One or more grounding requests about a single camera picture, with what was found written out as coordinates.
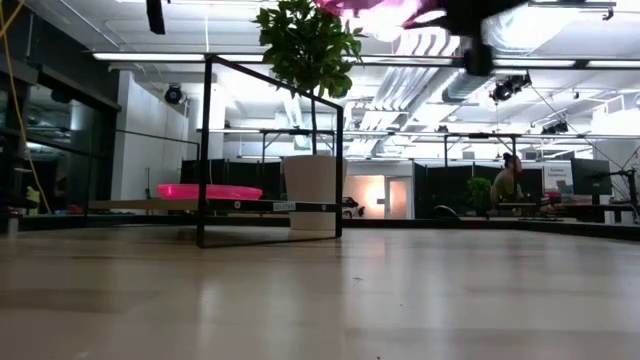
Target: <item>person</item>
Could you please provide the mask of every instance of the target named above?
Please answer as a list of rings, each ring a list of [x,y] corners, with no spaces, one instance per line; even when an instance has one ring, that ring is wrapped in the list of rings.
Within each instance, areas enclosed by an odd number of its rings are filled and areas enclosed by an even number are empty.
[[[518,184],[518,193],[514,196],[514,178],[522,172],[522,162],[517,156],[509,153],[502,155],[504,159],[504,169],[496,176],[491,186],[491,202],[497,204],[501,201],[517,201],[522,199],[522,189]]]

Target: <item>white label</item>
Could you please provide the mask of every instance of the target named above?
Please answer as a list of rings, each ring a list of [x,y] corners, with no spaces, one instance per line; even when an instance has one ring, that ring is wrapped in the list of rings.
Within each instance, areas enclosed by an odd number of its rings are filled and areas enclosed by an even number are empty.
[[[273,203],[273,211],[295,211],[296,203],[292,202],[277,202]]]

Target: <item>white planter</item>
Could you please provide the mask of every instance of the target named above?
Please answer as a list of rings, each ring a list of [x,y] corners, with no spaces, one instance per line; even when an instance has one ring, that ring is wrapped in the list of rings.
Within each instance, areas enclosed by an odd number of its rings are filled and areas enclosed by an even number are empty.
[[[334,203],[336,200],[336,158],[327,155],[302,155],[284,159],[287,199],[301,202]],[[347,162],[342,163],[342,184]],[[334,231],[334,213],[291,213],[291,230]]]

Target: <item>pink tray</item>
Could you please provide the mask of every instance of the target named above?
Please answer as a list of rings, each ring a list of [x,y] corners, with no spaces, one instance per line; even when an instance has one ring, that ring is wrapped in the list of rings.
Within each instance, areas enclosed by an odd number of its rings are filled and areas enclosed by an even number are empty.
[[[160,184],[156,188],[163,199],[197,199],[198,184]],[[262,190],[230,185],[207,185],[207,199],[258,200]]]

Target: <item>potted plant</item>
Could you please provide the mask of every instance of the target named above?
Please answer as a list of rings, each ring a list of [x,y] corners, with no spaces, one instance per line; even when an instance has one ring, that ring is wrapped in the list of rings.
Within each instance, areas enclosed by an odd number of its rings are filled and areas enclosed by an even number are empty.
[[[476,215],[486,216],[491,206],[489,199],[491,182],[485,178],[473,177],[467,182],[467,189],[471,195],[471,204],[476,210]]]
[[[260,45],[270,46],[263,61],[272,65],[276,79],[320,97],[339,98],[351,88],[348,73],[355,62],[344,55],[361,61],[361,29],[350,31],[312,0],[281,0],[277,8],[260,9],[254,22],[260,26]],[[287,194],[290,201],[333,202],[335,158],[318,155],[314,100],[311,124],[312,155],[284,159]],[[292,229],[328,231],[334,226],[333,214],[291,215]]]

